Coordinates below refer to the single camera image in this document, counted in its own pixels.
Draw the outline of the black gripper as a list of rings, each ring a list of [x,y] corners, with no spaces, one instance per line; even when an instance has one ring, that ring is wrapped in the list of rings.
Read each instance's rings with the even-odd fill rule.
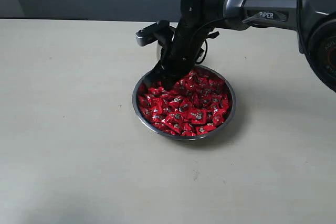
[[[187,75],[195,65],[197,54],[206,37],[206,26],[188,27],[186,22],[179,22],[174,38],[160,60],[160,72],[154,69],[148,72],[143,78],[143,84],[151,88],[161,78],[164,90],[172,90],[178,80]]]

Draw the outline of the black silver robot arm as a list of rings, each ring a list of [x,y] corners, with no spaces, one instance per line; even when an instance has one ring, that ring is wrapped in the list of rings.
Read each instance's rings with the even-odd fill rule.
[[[335,0],[181,0],[180,10],[176,28],[163,20],[136,34],[140,46],[162,46],[144,78],[147,87],[161,82],[171,89],[192,70],[215,28],[275,27],[297,33],[299,52],[319,80],[335,89]]]

